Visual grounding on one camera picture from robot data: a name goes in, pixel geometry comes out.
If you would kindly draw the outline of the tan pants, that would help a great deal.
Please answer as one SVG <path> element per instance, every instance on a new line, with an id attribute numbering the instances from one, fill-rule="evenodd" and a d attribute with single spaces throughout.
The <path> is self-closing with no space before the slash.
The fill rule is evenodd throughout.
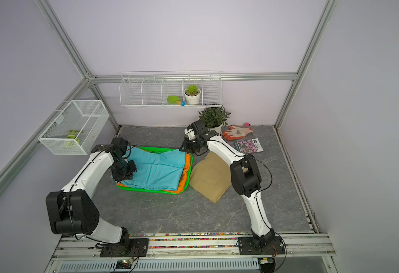
<path id="1" fill-rule="evenodd" d="M 230 167 L 216 153 L 209 152 L 194 166 L 189 185 L 216 204 L 231 187 Z"/>

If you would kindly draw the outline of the orange pants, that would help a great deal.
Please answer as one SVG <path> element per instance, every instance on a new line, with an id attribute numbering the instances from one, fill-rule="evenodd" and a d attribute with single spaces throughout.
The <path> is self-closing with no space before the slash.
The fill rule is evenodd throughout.
<path id="1" fill-rule="evenodd" d="M 179 195 L 180 193 L 183 193 L 188 185 L 189 185 L 189 179 L 190 179 L 190 173 L 192 170 L 192 164 L 193 164 L 193 157 L 189 154 L 186 155 L 186 164 L 183 170 L 183 173 L 180 177 L 179 181 L 179 186 L 176 191 L 170 191 L 170 190 L 144 190 L 140 188 L 130 188 L 126 185 L 123 185 L 121 183 L 116 183 L 117 187 L 120 188 L 121 190 L 125 191 L 135 191 L 135 192 L 147 192 L 147 193 L 161 193 L 161 194 L 167 194 L 167 195 Z"/>

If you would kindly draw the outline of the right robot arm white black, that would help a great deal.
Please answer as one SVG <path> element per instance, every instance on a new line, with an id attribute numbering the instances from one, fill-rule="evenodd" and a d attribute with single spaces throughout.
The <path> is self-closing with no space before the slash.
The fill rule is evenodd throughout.
<path id="1" fill-rule="evenodd" d="M 277 250 L 281 244 L 267 218 L 261 197 L 261 174 L 253 155 L 245 155 L 227 144 L 214 130 L 208 130 L 203 121 L 198 120 L 184 130 L 180 151 L 200 155 L 206 147 L 219 156 L 229 167 L 231 185 L 245 202 L 251 221 L 253 234 L 251 245 L 259 253 Z"/>

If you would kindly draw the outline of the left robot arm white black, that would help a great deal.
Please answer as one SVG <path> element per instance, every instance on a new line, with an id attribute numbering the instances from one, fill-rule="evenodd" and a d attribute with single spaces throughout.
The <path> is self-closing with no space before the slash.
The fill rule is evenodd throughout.
<path id="1" fill-rule="evenodd" d="M 61 190 L 46 197 L 52 233 L 77 237 L 83 235 L 102 249 L 130 250 L 130 235 L 126 228 L 104 220 L 92 198 L 107 170 L 116 182 L 130 180 L 137 171 L 129 159 L 133 146 L 122 137 L 110 144 L 97 145 L 80 171 Z"/>

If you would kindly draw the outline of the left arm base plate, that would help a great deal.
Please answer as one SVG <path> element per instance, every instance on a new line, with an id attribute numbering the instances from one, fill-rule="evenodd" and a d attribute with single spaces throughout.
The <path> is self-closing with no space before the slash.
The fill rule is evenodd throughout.
<path id="1" fill-rule="evenodd" d="M 149 239 L 133 238 L 126 246 L 122 243 L 110 244 L 101 248 L 101 258 L 116 257 L 145 257 L 147 255 Z"/>

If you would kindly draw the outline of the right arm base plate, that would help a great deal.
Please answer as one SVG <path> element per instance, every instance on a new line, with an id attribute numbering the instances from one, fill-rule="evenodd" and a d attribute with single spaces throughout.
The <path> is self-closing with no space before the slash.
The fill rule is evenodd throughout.
<path id="1" fill-rule="evenodd" d="M 236 243 L 240 255 L 282 255 L 285 245 L 277 237 L 271 242 L 262 243 L 254 237 L 239 237 Z"/>

